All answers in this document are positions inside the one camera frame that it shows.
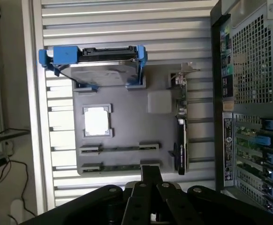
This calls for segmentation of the black graphics card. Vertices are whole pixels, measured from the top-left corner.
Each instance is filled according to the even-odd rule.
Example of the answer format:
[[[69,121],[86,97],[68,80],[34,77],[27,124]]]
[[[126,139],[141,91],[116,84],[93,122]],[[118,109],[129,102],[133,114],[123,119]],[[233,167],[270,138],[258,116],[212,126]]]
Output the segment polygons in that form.
[[[187,75],[199,71],[187,63],[181,64],[179,70],[173,71],[169,75],[168,88],[172,93],[174,115],[177,127],[177,139],[174,142],[173,150],[168,153],[174,158],[174,169],[179,175],[185,175],[189,169],[189,139],[188,139],[188,100]]]

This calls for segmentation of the grey parts rack plate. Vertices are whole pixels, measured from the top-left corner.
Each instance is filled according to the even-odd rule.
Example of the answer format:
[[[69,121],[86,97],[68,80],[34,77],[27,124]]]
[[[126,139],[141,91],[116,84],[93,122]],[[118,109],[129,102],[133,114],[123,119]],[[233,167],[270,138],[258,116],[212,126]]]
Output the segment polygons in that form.
[[[127,89],[124,86],[100,87],[97,91],[73,89],[74,128],[77,172],[84,164],[156,165],[164,173],[174,173],[174,158],[169,155],[177,139],[172,93],[168,89],[169,75],[181,65],[148,66],[144,86]],[[85,136],[84,112],[89,107],[103,107],[109,112],[110,134]],[[159,144],[158,150],[103,152],[79,155],[85,145],[104,147]]]

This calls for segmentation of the green RAM stick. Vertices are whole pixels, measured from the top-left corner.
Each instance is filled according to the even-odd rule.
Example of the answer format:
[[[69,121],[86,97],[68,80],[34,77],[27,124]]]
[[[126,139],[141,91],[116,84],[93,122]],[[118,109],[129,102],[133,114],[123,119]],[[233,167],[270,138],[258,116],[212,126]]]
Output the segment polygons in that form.
[[[132,165],[104,165],[101,164],[84,164],[79,172],[83,173],[91,173],[91,172],[118,172],[118,171],[136,171],[140,170],[140,164],[132,164]]]
[[[78,149],[79,155],[98,155],[103,152],[158,150],[159,144],[139,144],[138,146],[104,147],[103,145],[85,145]]]

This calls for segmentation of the black flat stand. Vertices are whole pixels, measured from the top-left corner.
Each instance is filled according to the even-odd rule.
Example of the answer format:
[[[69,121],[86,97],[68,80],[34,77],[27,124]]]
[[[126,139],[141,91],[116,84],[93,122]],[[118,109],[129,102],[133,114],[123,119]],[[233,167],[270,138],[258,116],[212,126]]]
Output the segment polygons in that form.
[[[0,132],[0,143],[5,142],[9,139],[17,138],[24,135],[29,135],[30,130],[28,129],[17,129],[17,128],[7,128]]]

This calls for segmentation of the hard disk in blue caddy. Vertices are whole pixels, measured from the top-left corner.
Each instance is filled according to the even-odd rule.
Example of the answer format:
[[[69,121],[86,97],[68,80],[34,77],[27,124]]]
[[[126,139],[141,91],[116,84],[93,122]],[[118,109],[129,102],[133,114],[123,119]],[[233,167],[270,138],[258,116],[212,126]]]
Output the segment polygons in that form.
[[[72,80],[75,91],[113,86],[137,89],[144,86],[148,54],[143,45],[83,49],[69,45],[53,47],[52,56],[40,49],[38,61],[56,77],[63,75]]]

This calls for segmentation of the silver CPU chip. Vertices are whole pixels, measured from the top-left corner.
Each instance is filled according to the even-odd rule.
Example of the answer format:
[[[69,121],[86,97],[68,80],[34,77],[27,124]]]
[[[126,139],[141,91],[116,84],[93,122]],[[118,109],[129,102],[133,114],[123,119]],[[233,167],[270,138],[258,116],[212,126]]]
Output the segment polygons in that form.
[[[84,112],[85,136],[110,134],[109,112],[103,107],[89,107]]]

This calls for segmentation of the black open PC case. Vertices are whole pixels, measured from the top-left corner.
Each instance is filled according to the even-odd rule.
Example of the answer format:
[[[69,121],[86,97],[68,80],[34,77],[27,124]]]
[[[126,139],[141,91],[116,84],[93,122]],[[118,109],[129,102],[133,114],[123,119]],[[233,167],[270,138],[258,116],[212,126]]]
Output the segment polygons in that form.
[[[216,190],[273,214],[273,0],[210,17]]]

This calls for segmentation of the aluminium table frame rail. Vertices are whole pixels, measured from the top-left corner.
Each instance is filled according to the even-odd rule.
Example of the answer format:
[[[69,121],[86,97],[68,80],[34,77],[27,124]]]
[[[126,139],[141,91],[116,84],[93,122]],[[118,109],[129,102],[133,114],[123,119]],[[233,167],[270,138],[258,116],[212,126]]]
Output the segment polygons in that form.
[[[48,205],[46,199],[45,174],[42,156],[33,3],[32,0],[21,0],[21,2],[23,13],[24,46],[29,98],[34,181],[37,214],[39,215],[48,211]]]

